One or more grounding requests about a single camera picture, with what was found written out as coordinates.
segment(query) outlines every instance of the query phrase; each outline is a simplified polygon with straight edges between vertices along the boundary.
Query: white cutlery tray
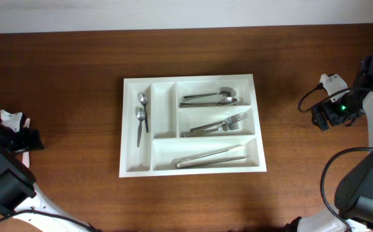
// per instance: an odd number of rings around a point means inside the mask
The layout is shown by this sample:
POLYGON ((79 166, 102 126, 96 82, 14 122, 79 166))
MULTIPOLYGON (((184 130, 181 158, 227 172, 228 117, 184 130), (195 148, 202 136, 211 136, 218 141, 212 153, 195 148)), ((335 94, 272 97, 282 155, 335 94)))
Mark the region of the white cutlery tray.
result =
MULTIPOLYGON (((196 101, 219 101, 220 98, 215 95, 196 101)), ((266 171, 266 163, 252 74, 124 80, 119 177, 259 171, 266 171), (221 87, 230 87, 236 91, 237 105, 179 108, 182 96, 216 93, 221 87), (149 133, 146 133, 143 121, 138 148, 139 120, 135 112, 142 107, 139 103, 140 93, 145 93, 149 98, 146 106, 149 133), (217 131, 202 137, 182 137, 191 128, 241 112, 247 112, 248 117, 239 122, 239 130, 217 131), (236 144, 245 145, 245 149, 233 154, 219 154, 214 158, 222 155, 246 155, 248 158, 183 169, 175 167, 174 160, 236 144)))

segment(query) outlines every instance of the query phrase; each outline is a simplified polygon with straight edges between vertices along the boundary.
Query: black cable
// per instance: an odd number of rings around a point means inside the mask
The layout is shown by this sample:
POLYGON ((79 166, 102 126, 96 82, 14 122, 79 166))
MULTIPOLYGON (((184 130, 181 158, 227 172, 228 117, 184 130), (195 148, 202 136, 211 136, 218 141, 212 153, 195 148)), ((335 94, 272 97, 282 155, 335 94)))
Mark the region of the black cable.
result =
POLYGON ((74 223, 74 224, 77 224, 78 226, 83 227, 84 229, 87 229, 87 230, 90 231, 90 232, 101 232, 101 230, 96 229, 96 228, 94 228, 94 227, 91 226, 91 225, 90 225, 90 226, 87 226, 87 225, 85 225, 85 224, 83 224, 83 223, 81 223, 81 222, 78 222, 78 221, 74 220, 74 219, 71 219, 71 218, 68 218, 68 217, 65 217, 65 216, 60 216, 60 215, 53 215, 53 214, 51 214, 51 213, 45 213, 45 212, 41 212, 41 211, 36 211, 36 210, 34 210, 34 209, 22 210, 22 211, 15 212, 15 213, 13 213, 13 214, 11 214, 11 215, 7 215, 7 216, 5 216, 5 217, 3 217, 3 218, 0 218, 0 223, 1 223, 1 222, 4 222, 5 220, 8 220, 8 219, 10 219, 10 218, 12 218, 12 217, 14 217, 14 216, 17 216, 17 215, 23 214, 23 213, 34 213, 34 214, 42 215, 42 216, 46 216, 46 217, 52 217, 52 218, 58 218, 58 219, 62 219, 62 220, 67 220, 67 221, 69 221, 69 222, 72 222, 72 223, 74 223))
POLYGON ((302 102, 313 92, 315 92, 316 90, 322 90, 323 89, 323 84, 322 83, 319 83, 319 85, 317 85, 315 88, 313 88, 311 91, 307 92, 307 94, 305 94, 301 100, 300 100, 300 103, 298 104, 298 110, 301 108, 301 105, 302 105, 302 102))
POLYGON ((306 110, 303 110, 303 109, 301 109, 301 104, 302 104, 303 100, 304 100, 304 99, 305 99, 305 98, 306 98, 310 93, 313 92, 313 91, 311 91, 311 92, 309 92, 307 95, 305 95, 305 96, 301 99, 300 103, 298 104, 298 111, 301 112, 301 113, 307 113, 307 112, 311 111, 313 108, 315 108, 315 107, 317 107, 317 106, 319 106, 319 105, 321 105, 321 104, 327 102, 327 101, 330 100, 331 98, 337 96, 338 94, 343 93, 343 92, 347 92, 347 91, 350 91, 350 90, 365 90, 365 91, 368 91, 368 92, 373 92, 373 89, 370 89, 370 88, 364 88, 364 87, 350 87, 350 88, 345 88, 345 89, 343 89, 343 90, 340 90, 340 91, 338 91, 338 92, 336 92, 336 93, 333 93, 333 94, 329 95, 328 97, 324 98, 322 101, 316 103, 315 105, 311 106, 310 108, 308 108, 308 109, 306 109, 306 110))
POLYGON ((347 231, 352 231, 352 228, 351 226, 349 225, 349 223, 343 219, 339 214, 337 214, 332 208, 331 206, 329 205, 328 203, 328 200, 325 196, 325 190, 324 190, 324 183, 325 183, 325 176, 327 175, 327 172, 328 172, 328 169, 329 169, 329 166, 340 156, 346 154, 346 153, 350 153, 350 152, 356 152, 356 151, 373 151, 373 148, 349 148, 349 149, 346 149, 346 150, 343 150, 343 151, 340 151, 338 152, 337 154, 335 154, 333 157, 331 157, 331 159, 329 159, 328 163, 325 165, 323 171, 322 171, 322 176, 321 176, 321 183, 320 183, 320 186, 321 186, 321 197, 322 197, 322 200, 323 200, 323 203, 325 204, 325 206, 327 207, 327 209, 330 211, 330 213, 332 213, 338 220, 340 220, 342 223, 344 223, 347 227, 347 231))

